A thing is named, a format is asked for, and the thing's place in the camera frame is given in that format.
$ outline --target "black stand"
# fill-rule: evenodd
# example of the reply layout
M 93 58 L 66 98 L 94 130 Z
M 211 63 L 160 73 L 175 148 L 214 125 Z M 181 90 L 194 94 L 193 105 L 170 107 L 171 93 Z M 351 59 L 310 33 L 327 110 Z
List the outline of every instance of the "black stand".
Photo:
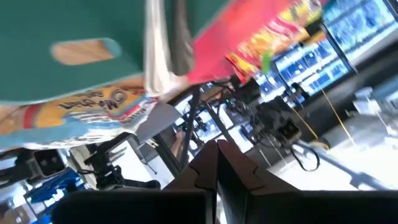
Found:
M 113 166 L 109 160 L 109 152 L 129 137 L 131 137 L 131 134 L 123 133 L 115 139 L 104 142 L 99 146 L 95 144 L 89 145 L 88 148 L 92 155 L 85 160 L 85 164 L 92 165 L 94 170 L 81 170 L 79 173 L 93 173 L 96 176 L 97 188 L 99 190 L 113 190 L 120 187 L 160 189 L 160 183 L 156 180 L 141 182 L 123 178 L 121 168 L 119 166 Z
M 228 132 L 228 129 L 225 127 L 223 122 L 220 120 L 220 117 L 218 114 L 213 110 L 211 105 L 209 105 L 208 102 L 202 101 L 200 99 L 200 85 L 194 86 L 192 90 L 192 100 L 190 102 L 190 111 L 189 111 L 189 117 L 187 121 L 187 131 L 183 140 L 183 147 L 182 147 L 182 154 L 181 154 L 181 160 L 180 160 L 180 167 L 184 168 L 188 164 L 188 148 L 189 148 L 189 142 L 192 137 L 192 132 L 193 132 L 193 122 L 195 120 L 195 115 L 197 114 L 197 111 L 201 109 L 207 110 L 211 118 L 214 120 L 216 123 L 217 127 L 220 129 L 221 134 L 225 136 L 225 138 L 234 144 L 235 146 L 238 146 L 234 139 L 231 137 L 231 135 Z

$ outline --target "green cloth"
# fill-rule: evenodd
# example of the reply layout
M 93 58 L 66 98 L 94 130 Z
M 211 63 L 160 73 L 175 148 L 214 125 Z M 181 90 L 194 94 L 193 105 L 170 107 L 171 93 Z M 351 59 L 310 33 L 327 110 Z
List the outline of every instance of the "green cloth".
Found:
M 261 59 L 261 72 L 263 74 L 267 74 L 268 70 L 269 70 L 269 64 L 271 62 L 271 58 L 272 58 L 272 52 L 270 50 L 267 50 L 264 55 L 262 55 L 262 59 Z
M 205 29 L 226 2 L 187 0 L 192 35 Z M 165 0 L 169 40 L 171 3 Z M 0 103 L 40 103 L 142 75 L 144 7 L 145 0 L 2 1 Z M 115 40 L 119 56 L 71 66 L 50 53 L 57 42 L 100 38 Z

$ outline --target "chip bag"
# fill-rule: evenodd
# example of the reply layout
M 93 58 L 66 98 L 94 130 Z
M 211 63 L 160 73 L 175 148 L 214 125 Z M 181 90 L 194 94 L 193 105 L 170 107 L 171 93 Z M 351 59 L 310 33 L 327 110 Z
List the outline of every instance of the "chip bag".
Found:
M 23 106 L 0 121 L 0 152 L 109 141 L 122 132 L 134 133 L 156 103 L 142 88 L 111 85 Z

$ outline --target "yellow cable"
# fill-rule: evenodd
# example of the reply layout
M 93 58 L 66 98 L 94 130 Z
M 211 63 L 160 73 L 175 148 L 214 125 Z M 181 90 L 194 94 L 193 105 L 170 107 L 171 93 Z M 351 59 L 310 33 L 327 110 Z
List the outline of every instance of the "yellow cable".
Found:
M 342 120 L 340 119 L 340 117 L 338 116 L 338 114 L 337 114 L 337 112 L 336 112 L 336 110 L 335 110 L 335 107 L 332 105 L 332 103 L 331 103 L 330 100 L 329 100 L 328 95 L 326 95 L 325 91 L 323 91 L 323 90 L 321 90 L 321 91 L 322 91 L 322 93 L 324 94 L 326 100 L 328 101 L 328 103 L 329 103 L 331 109 L 332 109 L 333 112 L 335 113 L 335 115 L 336 115 L 338 121 L 339 121 L 340 124 L 341 124 L 341 127 L 342 127 L 342 128 L 344 129 L 344 131 L 346 132 L 346 134 L 347 134 L 349 140 L 351 141 L 351 143 L 353 143 L 354 146 L 356 146 L 356 143 L 354 142 L 353 137 L 351 137 L 351 135 L 349 134 L 348 130 L 346 129 L 346 126 L 344 125 L 344 123 L 342 122 Z
M 320 142 L 320 141 L 309 142 L 309 145 L 310 146 L 316 146 L 316 147 L 322 147 L 322 148 L 324 148 L 326 150 L 330 149 L 329 146 L 326 143 L 323 143 L 323 142 Z
M 298 113 L 294 108 L 292 108 L 292 110 L 293 110 L 294 113 L 296 113 L 297 116 L 303 121 L 303 123 L 306 125 L 306 127 L 308 128 L 308 130 L 310 130 L 310 132 L 311 132 L 312 135 L 315 137 L 315 139 L 318 139 L 317 134 L 315 133 L 315 131 L 313 131 L 313 129 L 310 127 L 310 125 L 307 124 L 307 122 L 305 122 L 304 118 L 302 118 L 302 117 L 299 115 L 299 113 Z

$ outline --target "snack bag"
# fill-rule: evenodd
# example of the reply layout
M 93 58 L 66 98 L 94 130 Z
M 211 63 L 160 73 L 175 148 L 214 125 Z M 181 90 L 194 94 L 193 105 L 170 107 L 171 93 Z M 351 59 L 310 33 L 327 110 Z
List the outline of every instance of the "snack bag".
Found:
M 264 24 L 250 39 L 241 42 L 234 52 L 226 56 L 227 59 L 234 67 L 244 71 L 244 76 L 255 75 L 258 72 L 256 67 L 266 72 L 268 68 L 263 68 L 264 56 L 269 61 L 272 56 L 288 49 L 293 43 L 310 37 L 304 27 L 320 17 L 323 2 L 325 1 L 295 1 L 288 9 Z M 230 58 L 239 58 L 239 63 Z M 247 69 L 250 64 L 254 69 Z
M 111 140 L 133 133 L 157 103 L 140 88 L 115 85 L 59 100 L 23 106 L 0 121 L 0 152 L 55 149 Z

